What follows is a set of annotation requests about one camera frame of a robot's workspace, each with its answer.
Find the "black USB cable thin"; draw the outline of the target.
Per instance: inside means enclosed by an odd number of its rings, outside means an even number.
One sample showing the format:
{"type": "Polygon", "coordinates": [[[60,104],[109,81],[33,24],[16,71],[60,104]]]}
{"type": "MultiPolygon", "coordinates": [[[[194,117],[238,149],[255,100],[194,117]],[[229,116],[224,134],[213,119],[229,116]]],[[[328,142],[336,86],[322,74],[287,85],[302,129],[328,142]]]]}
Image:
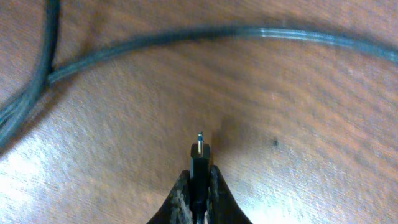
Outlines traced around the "black USB cable thin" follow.
{"type": "Polygon", "coordinates": [[[204,224],[207,211],[210,147],[204,143],[203,133],[199,132],[196,143],[191,146],[190,163],[190,209],[194,224],[204,224]]]}

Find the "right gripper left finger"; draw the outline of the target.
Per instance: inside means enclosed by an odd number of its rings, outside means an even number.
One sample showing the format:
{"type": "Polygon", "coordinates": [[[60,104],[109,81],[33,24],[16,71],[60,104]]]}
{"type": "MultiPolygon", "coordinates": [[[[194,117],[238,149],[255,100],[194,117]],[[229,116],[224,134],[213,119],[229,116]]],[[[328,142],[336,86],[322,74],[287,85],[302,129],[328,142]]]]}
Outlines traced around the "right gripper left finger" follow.
{"type": "Polygon", "coordinates": [[[147,224],[187,224],[190,223],[190,172],[183,170],[177,181],[147,224]]]}

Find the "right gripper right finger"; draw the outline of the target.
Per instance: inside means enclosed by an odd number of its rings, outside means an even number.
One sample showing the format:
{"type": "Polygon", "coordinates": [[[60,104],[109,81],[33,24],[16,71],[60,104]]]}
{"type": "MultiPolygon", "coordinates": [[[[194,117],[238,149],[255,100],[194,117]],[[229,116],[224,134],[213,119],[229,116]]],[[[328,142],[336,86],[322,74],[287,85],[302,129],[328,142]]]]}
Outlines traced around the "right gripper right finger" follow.
{"type": "Polygon", "coordinates": [[[216,165],[210,167],[209,220],[211,224],[251,224],[216,165]]]}

